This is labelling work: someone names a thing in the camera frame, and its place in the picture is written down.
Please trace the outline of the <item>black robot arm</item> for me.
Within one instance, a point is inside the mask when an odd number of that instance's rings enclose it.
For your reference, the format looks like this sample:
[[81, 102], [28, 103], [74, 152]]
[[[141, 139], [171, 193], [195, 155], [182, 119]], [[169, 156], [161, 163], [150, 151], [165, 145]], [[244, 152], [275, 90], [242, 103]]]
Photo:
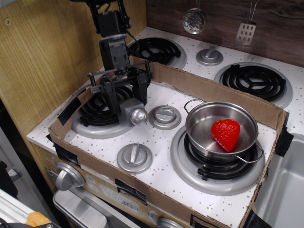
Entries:
[[[131, 28], [129, 17], [123, 1], [117, 1], [118, 10], [104, 12], [98, 10], [110, 0], [87, 0], [96, 32], [102, 36], [99, 49], [104, 65], [100, 84], [96, 84], [97, 73], [90, 73], [92, 93], [100, 93], [106, 99], [109, 110], [116, 114], [128, 111], [132, 114], [145, 114], [144, 106], [147, 104], [147, 88], [152, 79], [150, 65], [147, 60], [139, 64], [131, 64], [129, 55], [131, 51], [126, 44], [126, 36]], [[118, 88], [124, 85], [132, 86], [133, 96], [120, 102], [117, 96]]]

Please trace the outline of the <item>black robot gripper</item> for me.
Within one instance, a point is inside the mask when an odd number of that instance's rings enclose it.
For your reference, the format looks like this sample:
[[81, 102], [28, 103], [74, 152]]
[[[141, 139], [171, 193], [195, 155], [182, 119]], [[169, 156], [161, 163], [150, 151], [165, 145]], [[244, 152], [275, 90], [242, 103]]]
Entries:
[[[102, 93], [105, 95], [109, 109], [113, 113], [119, 114], [120, 107], [114, 82], [110, 81], [108, 77], [102, 76], [99, 87], [95, 83], [95, 75], [115, 72], [117, 76], [122, 76], [135, 65], [130, 64], [125, 38], [101, 38], [99, 49], [104, 71], [88, 75], [91, 81], [91, 91], [93, 94]], [[148, 101], [147, 88], [151, 81], [150, 75], [143, 71], [137, 71], [133, 76], [133, 96], [145, 105]]]

